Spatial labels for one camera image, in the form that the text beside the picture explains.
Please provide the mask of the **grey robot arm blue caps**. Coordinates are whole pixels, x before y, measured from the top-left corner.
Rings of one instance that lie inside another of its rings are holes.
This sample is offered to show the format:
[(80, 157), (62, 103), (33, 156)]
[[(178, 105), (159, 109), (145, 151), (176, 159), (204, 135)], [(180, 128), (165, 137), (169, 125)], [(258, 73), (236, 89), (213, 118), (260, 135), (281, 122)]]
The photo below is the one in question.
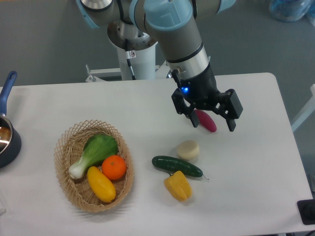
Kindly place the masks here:
[(232, 0), (79, 0), (91, 28), (107, 26), (110, 41), (130, 54), (159, 44), (177, 88), (172, 100), (179, 114), (199, 125), (198, 110), (222, 116), (233, 131), (243, 111), (236, 91), (220, 92), (196, 18), (218, 14)]

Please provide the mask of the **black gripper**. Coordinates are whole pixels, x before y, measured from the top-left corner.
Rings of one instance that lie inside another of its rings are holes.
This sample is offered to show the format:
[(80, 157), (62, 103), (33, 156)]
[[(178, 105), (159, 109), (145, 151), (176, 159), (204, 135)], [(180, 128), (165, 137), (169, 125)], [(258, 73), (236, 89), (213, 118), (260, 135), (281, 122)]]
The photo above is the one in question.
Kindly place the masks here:
[(213, 111), (222, 116), (226, 120), (229, 131), (235, 130), (235, 120), (240, 117), (243, 106), (234, 89), (225, 92), (217, 89), (210, 65), (199, 75), (188, 79), (180, 79), (178, 69), (172, 71), (172, 76), (178, 87), (171, 96), (176, 112), (189, 118), (193, 127), (199, 125), (199, 118), (194, 110), (196, 108)]

